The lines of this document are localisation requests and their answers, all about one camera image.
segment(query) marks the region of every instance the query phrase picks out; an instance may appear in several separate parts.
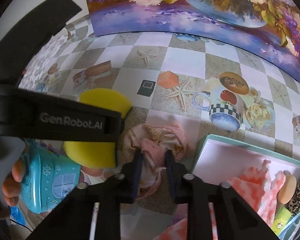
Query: yellow sponge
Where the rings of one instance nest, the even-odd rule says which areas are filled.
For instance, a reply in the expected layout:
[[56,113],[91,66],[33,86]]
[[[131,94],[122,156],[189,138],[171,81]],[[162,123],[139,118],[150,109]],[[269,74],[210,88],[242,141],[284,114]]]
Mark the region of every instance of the yellow sponge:
[[[121,93],[104,88],[87,90],[80,95],[80,102],[120,112],[124,118],[131,109],[130,101]],[[66,141],[63,148],[70,159],[88,168],[114,168],[114,142],[71,142]]]

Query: brown oval bread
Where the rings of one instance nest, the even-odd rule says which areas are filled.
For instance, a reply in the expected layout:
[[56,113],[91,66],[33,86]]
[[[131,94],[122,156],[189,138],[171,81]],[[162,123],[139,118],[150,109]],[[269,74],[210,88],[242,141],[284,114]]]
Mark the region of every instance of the brown oval bread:
[[238,74],[233,72],[223,72],[219,76],[221,84],[228,90],[239,95],[246,95],[249,93],[249,86],[247,82]]
[[281,204],[288,203],[294,194],[297,186],[297,179],[293,175],[286,175],[286,181],[278,193],[278,202]]

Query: logo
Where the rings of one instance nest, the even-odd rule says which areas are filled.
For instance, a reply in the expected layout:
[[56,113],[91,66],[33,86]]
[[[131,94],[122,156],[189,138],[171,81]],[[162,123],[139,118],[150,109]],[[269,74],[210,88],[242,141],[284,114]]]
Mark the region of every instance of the logo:
[[48,113],[41,113],[40,121],[46,123],[48,122],[51,124],[69,125],[69,126],[83,127],[83,128],[90,128],[90,129],[102,130],[103,128],[103,122],[99,122],[99,121],[92,122],[91,120],[82,121],[79,118],[72,119],[69,116],[59,117],[59,116],[49,115]]

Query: black cable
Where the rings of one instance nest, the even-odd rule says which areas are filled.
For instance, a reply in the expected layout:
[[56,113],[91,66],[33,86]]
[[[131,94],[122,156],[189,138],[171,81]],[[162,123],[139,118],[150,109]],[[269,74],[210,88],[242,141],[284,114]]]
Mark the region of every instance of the black cable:
[[18,222],[16,222],[16,221],[14,221],[13,219],[10,219],[10,220],[11,220],[12,222],[16,223],[17,225],[22,226],[22,227],[28,229],[28,230],[32,233],[32,230],[30,230],[28,227],[26,227],[26,226],[24,226],[24,225],[22,225],[22,224],[20,224],[20,223],[18,223]]

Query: checkered mug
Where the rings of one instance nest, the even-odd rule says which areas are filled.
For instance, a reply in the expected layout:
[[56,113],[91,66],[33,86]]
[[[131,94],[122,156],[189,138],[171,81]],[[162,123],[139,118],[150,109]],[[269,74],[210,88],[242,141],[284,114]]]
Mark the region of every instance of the checkered mug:
[[[200,106],[196,97],[203,95],[210,102],[209,106]],[[217,87],[211,93],[207,91],[193,94],[192,104],[195,108],[209,112],[209,119],[219,129],[229,132],[237,131],[243,122],[243,100],[225,87]]]

